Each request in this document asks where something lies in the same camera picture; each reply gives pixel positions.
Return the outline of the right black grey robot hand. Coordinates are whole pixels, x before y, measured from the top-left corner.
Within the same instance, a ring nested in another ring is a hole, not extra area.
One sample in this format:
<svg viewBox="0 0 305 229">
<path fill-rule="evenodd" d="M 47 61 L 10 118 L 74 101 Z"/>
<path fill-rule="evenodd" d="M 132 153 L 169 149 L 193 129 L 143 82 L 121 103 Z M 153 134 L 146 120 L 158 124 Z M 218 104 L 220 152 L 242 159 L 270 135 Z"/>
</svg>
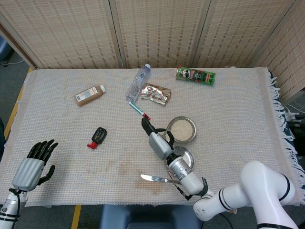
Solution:
<svg viewBox="0 0 305 229">
<path fill-rule="evenodd" d="M 161 160 L 165 160 L 169 155 L 174 153 L 174 147 L 159 134 L 164 132 L 165 129 L 155 128 L 146 115 L 142 118 L 141 124 L 149 137 L 150 147 Z"/>
</svg>

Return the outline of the left black grey robot hand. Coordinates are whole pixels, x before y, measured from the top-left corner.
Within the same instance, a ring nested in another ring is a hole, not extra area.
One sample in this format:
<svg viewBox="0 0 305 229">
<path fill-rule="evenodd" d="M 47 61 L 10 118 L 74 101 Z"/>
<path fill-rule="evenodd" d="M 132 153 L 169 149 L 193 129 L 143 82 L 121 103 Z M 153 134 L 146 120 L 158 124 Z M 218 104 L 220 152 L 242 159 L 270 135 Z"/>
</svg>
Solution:
<svg viewBox="0 0 305 229">
<path fill-rule="evenodd" d="M 29 192 L 33 191 L 36 186 L 50 180 L 55 171 L 55 165 L 50 167 L 45 176 L 42 176 L 42 173 L 57 145 L 58 143 L 55 143 L 53 139 L 36 143 L 27 157 L 22 160 L 12 181 L 13 187 L 20 191 Z"/>
</svg>

